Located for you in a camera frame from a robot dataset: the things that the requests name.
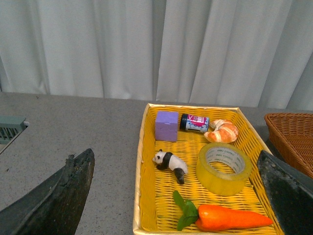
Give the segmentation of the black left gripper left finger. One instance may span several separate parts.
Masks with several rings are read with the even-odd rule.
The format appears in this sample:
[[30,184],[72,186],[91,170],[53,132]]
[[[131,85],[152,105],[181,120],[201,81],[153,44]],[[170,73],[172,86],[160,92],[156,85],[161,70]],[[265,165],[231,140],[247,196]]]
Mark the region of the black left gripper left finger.
[[89,194],[95,158],[89,148],[0,212],[2,235],[73,235]]

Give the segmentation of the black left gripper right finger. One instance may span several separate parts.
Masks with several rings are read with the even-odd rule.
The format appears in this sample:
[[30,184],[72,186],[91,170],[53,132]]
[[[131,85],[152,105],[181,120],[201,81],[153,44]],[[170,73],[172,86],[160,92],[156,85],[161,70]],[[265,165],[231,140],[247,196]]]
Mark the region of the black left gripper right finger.
[[274,214],[286,235],[313,233],[313,179],[262,150],[257,167]]

